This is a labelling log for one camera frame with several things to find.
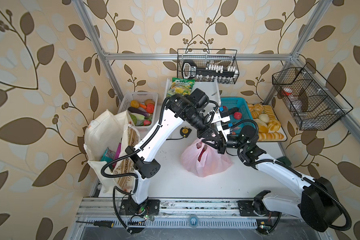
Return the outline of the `purple grape candy bag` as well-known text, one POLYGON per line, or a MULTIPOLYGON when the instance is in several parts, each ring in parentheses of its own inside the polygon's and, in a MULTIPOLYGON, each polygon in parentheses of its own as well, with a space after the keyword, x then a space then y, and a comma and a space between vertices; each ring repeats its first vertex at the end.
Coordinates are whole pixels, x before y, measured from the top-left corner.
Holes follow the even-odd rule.
POLYGON ((118 148, 117 148, 117 150, 116 150, 116 152, 115 152, 114 160, 117 159, 117 158, 119 158, 119 156, 120 156, 120 153, 121 153, 121 145, 122 145, 122 144, 119 143, 118 148))

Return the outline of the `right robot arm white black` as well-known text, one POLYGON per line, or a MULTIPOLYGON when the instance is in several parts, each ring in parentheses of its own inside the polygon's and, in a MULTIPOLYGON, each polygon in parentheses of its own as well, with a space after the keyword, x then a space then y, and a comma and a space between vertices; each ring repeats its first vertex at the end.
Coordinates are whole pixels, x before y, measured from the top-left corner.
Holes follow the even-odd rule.
POLYGON ((254 197, 255 214, 285 213, 304 220, 318 232, 325 232, 328 228, 337 231, 351 228, 351 216, 329 180, 302 174, 259 148, 256 144, 259 127, 253 120, 229 124, 230 133, 239 125, 242 129, 238 135, 227 136, 227 148, 237 149, 238 157, 245 166, 271 176, 295 193, 295 197, 283 197, 263 190, 254 197))

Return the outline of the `teal red snack bag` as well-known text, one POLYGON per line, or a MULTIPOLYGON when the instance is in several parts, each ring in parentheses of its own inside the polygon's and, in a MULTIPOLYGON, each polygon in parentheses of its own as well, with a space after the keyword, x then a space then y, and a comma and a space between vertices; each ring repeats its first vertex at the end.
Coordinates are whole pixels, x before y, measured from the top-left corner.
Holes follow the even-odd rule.
POLYGON ((101 161, 102 162, 107 162, 110 163, 114 160, 115 158, 115 152, 110 150, 109 148, 107 148, 104 152, 104 154, 102 155, 101 161))

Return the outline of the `cream canvas tote bag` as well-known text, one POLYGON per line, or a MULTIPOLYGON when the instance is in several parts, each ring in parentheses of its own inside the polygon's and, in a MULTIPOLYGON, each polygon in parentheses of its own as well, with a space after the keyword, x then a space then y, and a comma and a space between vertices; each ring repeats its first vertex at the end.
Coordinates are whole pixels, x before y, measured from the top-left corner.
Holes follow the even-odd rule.
POLYGON ((135 186, 135 178, 127 176, 111 179, 102 176, 101 169, 106 164, 101 160, 103 154, 106 150, 116 153, 120 149, 117 157, 121 157, 126 154, 128 146, 135 146, 140 140, 140 133, 127 111, 113 115, 106 110, 87 127, 84 149, 89 157, 88 164, 105 188, 105 193, 111 193, 114 186, 131 192, 135 186))

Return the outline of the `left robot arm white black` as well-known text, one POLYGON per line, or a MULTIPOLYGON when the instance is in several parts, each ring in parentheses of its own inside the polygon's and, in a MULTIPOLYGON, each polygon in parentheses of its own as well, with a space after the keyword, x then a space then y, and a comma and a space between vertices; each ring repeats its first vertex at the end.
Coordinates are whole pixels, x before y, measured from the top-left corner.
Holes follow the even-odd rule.
POLYGON ((225 112, 217 102, 210 100, 200 89, 195 89, 189 95, 175 94, 165 98, 159 120, 147 135, 134 147, 128 146, 124 156, 105 164, 101 169, 101 175, 105 178, 132 177, 134 179, 134 189, 130 192, 123 191, 118 186, 114 186, 113 189, 114 194, 119 192, 128 196, 128 204, 125 205, 126 214, 144 218, 148 213, 154 213, 159 209, 158 206, 149 207, 148 189, 151 178, 161 167, 155 160, 156 153, 173 131, 183 122, 187 122, 196 129, 198 138, 218 148, 227 140, 228 132, 223 130, 222 125, 229 120, 229 113, 225 112), (106 173, 110 166, 125 159, 133 161, 132 173, 106 173))

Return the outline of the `pink plastic grocery bag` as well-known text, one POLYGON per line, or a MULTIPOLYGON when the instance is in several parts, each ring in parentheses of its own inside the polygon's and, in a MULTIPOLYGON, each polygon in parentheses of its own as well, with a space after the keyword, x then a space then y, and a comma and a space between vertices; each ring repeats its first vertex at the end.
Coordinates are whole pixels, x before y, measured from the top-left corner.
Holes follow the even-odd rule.
POLYGON ((188 172, 204 178, 226 171, 233 165, 228 155, 219 154, 211 146, 196 139, 181 155, 181 165, 188 172))

